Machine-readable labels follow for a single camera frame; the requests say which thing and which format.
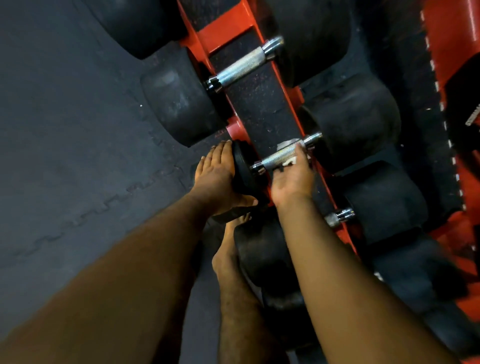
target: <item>person's right hand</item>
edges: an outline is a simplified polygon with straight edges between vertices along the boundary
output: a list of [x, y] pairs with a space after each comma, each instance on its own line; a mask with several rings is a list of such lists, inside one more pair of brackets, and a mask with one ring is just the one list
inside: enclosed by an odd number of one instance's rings
[[271, 194], [277, 207], [290, 199], [312, 198], [314, 175], [301, 145], [297, 145], [295, 155], [297, 164], [284, 167], [283, 172], [275, 170], [273, 173]]

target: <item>leg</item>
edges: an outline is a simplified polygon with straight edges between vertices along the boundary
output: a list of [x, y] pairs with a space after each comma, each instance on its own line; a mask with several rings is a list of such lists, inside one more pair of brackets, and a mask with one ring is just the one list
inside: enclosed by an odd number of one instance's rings
[[289, 363], [280, 342], [262, 317], [262, 306], [250, 290], [238, 265], [233, 230], [247, 218], [230, 222], [212, 265], [220, 285], [222, 324], [218, 348], [219, 364]]

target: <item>person's left hand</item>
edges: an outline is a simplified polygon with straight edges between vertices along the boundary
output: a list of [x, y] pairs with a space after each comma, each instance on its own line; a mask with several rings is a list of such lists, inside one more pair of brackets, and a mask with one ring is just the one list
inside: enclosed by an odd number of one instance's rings
[[233, 191], [235, 176], [232, 141], [221, 142], [212, 147], [206, 157], [202, 157], [195, 173], [195, 186], [191, 194], [206, 199], [212, 207], [211, 214], [219, 215], [238, 206], [255, 206], [258, 201], [253, 196], [237, 194]]

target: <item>person's left arm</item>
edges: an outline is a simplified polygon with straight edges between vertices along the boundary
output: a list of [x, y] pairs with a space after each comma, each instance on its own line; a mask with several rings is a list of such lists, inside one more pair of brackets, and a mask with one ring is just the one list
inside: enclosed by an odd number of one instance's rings
[[231, 143], [202, 158], [195, 186], [81, 271], [0, 344], [1, 363], [147, 364], [178, 360], [194, 280], [190, 265], [207, 219], [254, 204], [237, 195]]

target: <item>forearm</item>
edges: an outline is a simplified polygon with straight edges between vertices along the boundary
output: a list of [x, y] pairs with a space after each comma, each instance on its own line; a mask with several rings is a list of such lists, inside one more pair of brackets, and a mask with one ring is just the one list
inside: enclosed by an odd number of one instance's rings
[[218, 275], [222, 323], [219, 364], [283, 364], [288, 357], [266, 327], [262, 306], [237, 268]]
[[345, 248], [311, 199], [292, 199], [278, 214], [329, 363], [458, 363]]
[[205, 208], [187, 195], [137, 228], [12, 332], [0, 361], [149, 363], [188, 299]]

